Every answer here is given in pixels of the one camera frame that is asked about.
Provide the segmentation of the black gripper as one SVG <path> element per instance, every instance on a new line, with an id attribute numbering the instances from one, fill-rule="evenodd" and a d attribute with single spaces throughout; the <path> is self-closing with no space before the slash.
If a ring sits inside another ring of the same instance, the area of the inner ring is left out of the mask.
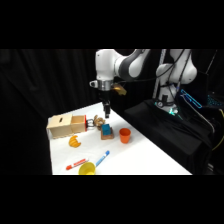
<path id="1" fill-rule="evenodd" d="M 110 91 L 99 91 L 99 98 L 103 103 L 104 113 L 107 119 L 110 117 L 111 107 L 107 106 L 110 104 L 111 92 Z"/>

